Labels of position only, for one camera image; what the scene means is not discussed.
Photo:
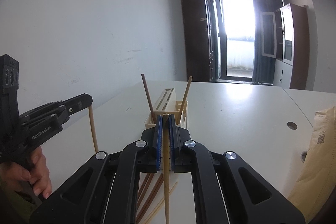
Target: table hole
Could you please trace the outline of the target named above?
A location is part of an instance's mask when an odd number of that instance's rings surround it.
[[[305,162],[305,160],[306,160],[306,156],[307,156],[307,151],[303,151],[303,152],[301,153],[301,161],[302,161],[302,162]]]
[[[292,129],[292,130],[296,130],[297,129],[297,125],[293,122],[288,122],[287,126]]]

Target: white table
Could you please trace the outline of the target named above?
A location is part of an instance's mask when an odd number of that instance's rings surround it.
[[[153,101],[164,88],[172,87],[176,88],[177,98],[182,98],[186,82],[148,82]],[[300,154],[310,142],[312,126],[306,116],[314,118],[314,111],[330,107],[330,98],[336,101],[336,94],[285,91],[275,86],[192,83],[188,129],[191,137],[210,151],[238,153],[288,196],[302,168]],[[138,140],[148,113],[142,83],[95,109],[99,149],[115,153]],[[289,129],[287,122],[294,122],[297,130]],[[43,151],[55,189],[94,154],[88,115],[46,142]],[[196,222],[190,217],[194,215],[190,174],[179,176],[171,196],[171,212],[171,223]],[[161,210],[152,223],[163,222]]]

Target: light wooden chopstick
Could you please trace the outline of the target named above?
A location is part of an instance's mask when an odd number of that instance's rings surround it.
[[[89,119],[90,119],[90,127],[91,127],[91,134],[92,134],[92,140],[93,140],[93,146],[96,153],[99,152],[98,149],[98,143],[97,143],[97,135],[96,135],[96,129],[95,129],[95,122],[93,120],[93,109],[92,105],[89,106]]]
[[[171,193],[174,191],[174,189],[177,186],[177,183],[178,183],[178,181],[176,181],[175,184],[174,184],[174,186],[170,189],[169,195],[171,195]],[[158,205],[156,205],[156,207],[154,208],[154,210],[151,211],[151,213],[146,217],[146,219],[144,220],[144,222],[142,222],[142,224],[150,224],[150,222],[153,220],[153,218],[157,215],[157,213],[163,207],[163,204],[164,204],[164,197],[161,198],[161,200],[158,203]]]
[[[169,224],[169,126],[167,121],[169,114],[162,115],[163,118],[163,186],[165,198],[166,224]]]
[[[185,101],[186,101],[187,96],[188,96],[188,92],[189,92],[189,88],[190,88],[190,84],[191,84],[192,79],[193,79],[193,77],[190,76],[190,77],[189,77],[189,80],[188,80],[187,88],[185,89],[185,92],[184,92],[184,96],[183,96],[183,100],[182,100],[182,104],[181,104],[180,112],[178,113],[178,117],[177,117],[177,120],[176,120],[176,124],[179,124],[179,123],[180,123],[181,116],[182,116],[182,112],[183,112],[183,109],[184,109]]]

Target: metal screw cap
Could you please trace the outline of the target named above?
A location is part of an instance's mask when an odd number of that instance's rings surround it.
[[[139,140],[139,141],[137,141],[137,142],[135,143],[135,145],[136,145],[137,147],[145,147],[146,144],[147,144],[147,143],[146,143],[144,140]]]
[[[184,144],[186,147],[194,147],[196,145],[196,143],[193,140],[188,140]]]
[[[225,157],[229,160],[234,160],[236,158],[236,153],[229,151],[225,153]]]
[[[98,152],[98,153],[96,154],[96,159],[97,159],[97,160],[102,160],[102,159],[104,159],[105,157],[106,157],[106,153],[105,153],[105,152],[100,151],[100,152]]]

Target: qr code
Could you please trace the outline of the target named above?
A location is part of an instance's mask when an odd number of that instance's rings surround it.
[[[324,134],[319,136],[319,138],[317,139],[317,144],[324,143],[324,136]]]

